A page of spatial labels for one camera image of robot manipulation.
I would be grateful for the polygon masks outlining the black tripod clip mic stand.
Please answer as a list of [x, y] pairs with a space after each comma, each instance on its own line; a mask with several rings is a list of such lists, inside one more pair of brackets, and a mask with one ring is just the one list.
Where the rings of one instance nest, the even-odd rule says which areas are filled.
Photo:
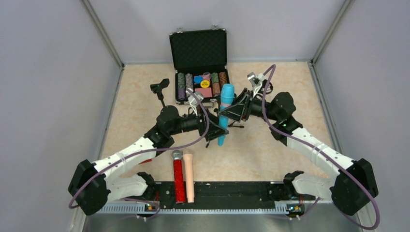
[[[210, 100], [210, 102], [212, 103], [212, 105], [207, 104], [207, 105], [205, 106], [206, 110], [208, 110], [209, 112], [211, 112], [212, 114], [214, 114], [215, 116], [217, 116], [217, 117], [219, 118], [219, 115], [218, 115], [219, 109], [218, 109], [218, 107], [219, 107], [219, 103], [220, 103], [220, 98], [217, 97], [216, 99]], [[231, 129], [231, 128], [240, 128], [240, 129], [243, 129], [244, 126], [241, 125], [241, 124], [235, 123], [235, 121], [232, 121], [230, 124], [228, 124], [227, 130], [228, 130], [228, 129]], [[212, 141], [207, 142], [206, 145], [205, 145], [205, 147], [208, 148], [211, 142], [212, 142]]]

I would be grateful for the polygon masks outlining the blue toy microphone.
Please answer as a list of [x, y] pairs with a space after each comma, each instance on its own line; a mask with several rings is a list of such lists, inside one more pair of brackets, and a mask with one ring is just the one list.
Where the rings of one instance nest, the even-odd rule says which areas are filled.
[[234, 85], [224, 84], [220, 94], [220, 111], [219, 111], [219, 126], [223, 129], [228, 128], [229, 118], [226, 116], [226, 111], [228, 107], [231, 106], [234, 100]]

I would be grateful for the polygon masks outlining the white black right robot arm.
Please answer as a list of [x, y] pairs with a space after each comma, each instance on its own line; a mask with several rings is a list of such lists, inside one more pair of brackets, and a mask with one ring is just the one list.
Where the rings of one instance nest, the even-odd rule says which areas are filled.
[[379, 191], [371, 164], [366, 159], [346, 157], [315, 138], [294, 119], [295, 110], [289, 92], [278, 93], [271, 102], [254, 98], [247, 89], [238, 97], [232, 89], [224, 90], [220, 95], [221, 118], [240, 122], [249, 116], [258, 116], [274, 120], [273, 137], [302, 153], [328, 175], [324, 178], [303, 171], [287, 174], [284, 183], [291, 191], [332, 201], [337, 209], [349, 216], [368, 203], [374, 203]]

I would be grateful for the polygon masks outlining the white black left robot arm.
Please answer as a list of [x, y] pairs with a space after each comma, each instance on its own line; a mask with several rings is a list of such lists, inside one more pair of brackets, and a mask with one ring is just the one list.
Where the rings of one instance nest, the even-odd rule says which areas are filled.
[[164, 151], [172, 150], [173, 135], [197, 130], [208, 142], [227, 135], [228, 120], [207, 109], [180, 116], [175, 106], [165, 106], [156, 124], [130, 146], [94, 162], [80, 162], [68, 186], [72, 199], [69, 208], [80, 207], [87, 216], [101, 210], [107, 203], [130, 196], [144, 195], [153, 184], [146, 173], [121, 178], [121, 175]]

